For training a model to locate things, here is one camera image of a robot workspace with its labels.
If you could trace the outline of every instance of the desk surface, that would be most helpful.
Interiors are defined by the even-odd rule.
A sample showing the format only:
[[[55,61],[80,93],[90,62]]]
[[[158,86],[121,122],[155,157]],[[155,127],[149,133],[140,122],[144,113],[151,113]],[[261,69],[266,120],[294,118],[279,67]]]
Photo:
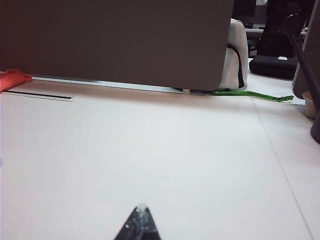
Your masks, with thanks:
[[[2,239],[113,239],[141,202],[164,240],[320,239],[299,106],[41,84],[74,97],[0,95]]]

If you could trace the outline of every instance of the red cloth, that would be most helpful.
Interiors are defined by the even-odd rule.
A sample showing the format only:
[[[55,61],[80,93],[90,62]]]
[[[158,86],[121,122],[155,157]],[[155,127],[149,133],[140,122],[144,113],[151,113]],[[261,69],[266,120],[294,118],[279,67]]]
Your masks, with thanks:
[[[5,72],[0,72],[0,92],[31,81],[32,77],[20,70],[8,69]]]

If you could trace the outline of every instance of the desk seam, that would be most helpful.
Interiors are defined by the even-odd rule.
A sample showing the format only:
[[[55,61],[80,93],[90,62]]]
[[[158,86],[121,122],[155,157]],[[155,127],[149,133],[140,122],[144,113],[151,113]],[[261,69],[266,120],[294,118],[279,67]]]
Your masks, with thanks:
[[[293,196],[294,202],[295,202],[295,204],[296,204],[296,206],[297,206],[297,208],[298,208],[298,211],[300,212],[300,215],[301,215],[301,217],[302,217],[302,220],[303,220],[303,222],[304,222],[304,225],[305,225],[305,227],[306,227],[306,229],[307,229],[307,231],[308,231],[308,233],[309,233],[309,235],[310,235],[311,240],[315,240],[314,236],[312,235],[311,229],[310,229],[310,227],[309,227],[309,225],[308,225],[308,222],[307,222],[307,220],[306,220],[306,218],[305,218],[305,215],[303,214],[302,209],[301,209],[301,207],[300,207],[300,205],[299,205],[298,199],[297,199],[297,197],[296,197],[296,195],[295,195],[295,193],[294,193],[294,191],[293,191],[293,188],[292,188],[292,186],[291,186],[291,184],[290,184],[290,182],[289,182],[289,179],[288,179],[288,177],[287,177],[287,175],[286,175],[285,169],[284,169],[284,167],[283,167],[283,165],[282,165],[282,163],[281,163],[281,161],[280,161],[280,159],[279,159],[279,157],[278,157],[278,154],[277,154],[277,152],[276,152],[276,150],[275,150],[275,148],[274,148],[274,145],[273,145],[273,143],[272,143],[272,141],[271,141],[271,138],[270,138],[270,136],[269,136],[269,134],[268,134],[268,132],[267,132],[267,129],[266,129],[265,125],[264,125],[264,122],[263,122],[263,120],[262,120],[262,118],[261,118],[261,115],[260,115],[260,113],[259,113],[259,111],[258,111],[258,109],[257,109],[257,106],[256,106],[253,98],[250,97],[250,99],[251,99],[252,104],[253,104],[253,106],[254,106],[254,109],[255,109],[258,117],[259,117],[259,120],[260,120],[260,122],[261,122],[261,124],[262,124],[263,130],[264,130],[264,132],[265,132],[265,134],[266,134],[266,136],[267,136],[267,138],[268,138],[268,141],[269,141],[269,143],[270,143],[270,145],[271,145],[271,147],[272,147],[272,150],[273,150],[273,153],[274,153],[274,155],[275,155],[275,157],[276,157],[276,160],[278,161],[278,163],[279,163],[279,165],[280,165],[281,171],[282,171],[282,173],[283,173],[283,176],[284,176],[284,178],[285,178],[286,183],[287,183],[288,186],[289,186],[289,189],[290,189],[291,194],[292,194],[292,196]]]

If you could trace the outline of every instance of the computer monitor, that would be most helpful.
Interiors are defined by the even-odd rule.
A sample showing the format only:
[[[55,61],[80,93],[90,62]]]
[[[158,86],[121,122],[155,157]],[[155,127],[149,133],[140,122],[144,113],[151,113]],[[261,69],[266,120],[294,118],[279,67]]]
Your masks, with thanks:
[[[256,13],[257,0],[234,0],[232,18],[253,18]]]
[[[3,0],[0,71],[212,91],[232,0]]]
[[[315,75],[316,79],[318,80],[318,83],[320,84],[319,26],[320,26],[320,1],[317,0],[313,8],[313,13],[310,20],[310,26],[308,28],[305,41],[303,43],[303,52],[306,60],[308,61],[313,71],[313,74]],[[300,66],[298,66],[295,72],[294,80],[292,83],[292,89],[293,89],[294,95],[296,95],[300,99],[303,99],[303,96],[302,96],[303,93],[309,91],[309,87],[307,85],[305,75],[303,74]]]

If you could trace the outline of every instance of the green strap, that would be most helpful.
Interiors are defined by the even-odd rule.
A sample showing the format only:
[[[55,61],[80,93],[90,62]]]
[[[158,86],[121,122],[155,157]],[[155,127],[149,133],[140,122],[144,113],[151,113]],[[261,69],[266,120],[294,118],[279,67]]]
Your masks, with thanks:
[[[212,91],[211,96],[250,96],[250,97],[256,97],[260,99],[267,99],[277,102],[283,102],[283,101],[289,101],[294,99],[294,96],[282,96],[282,97],[275,97],[270,95],[265,95],[261,93],[257,93],[254,91]]]

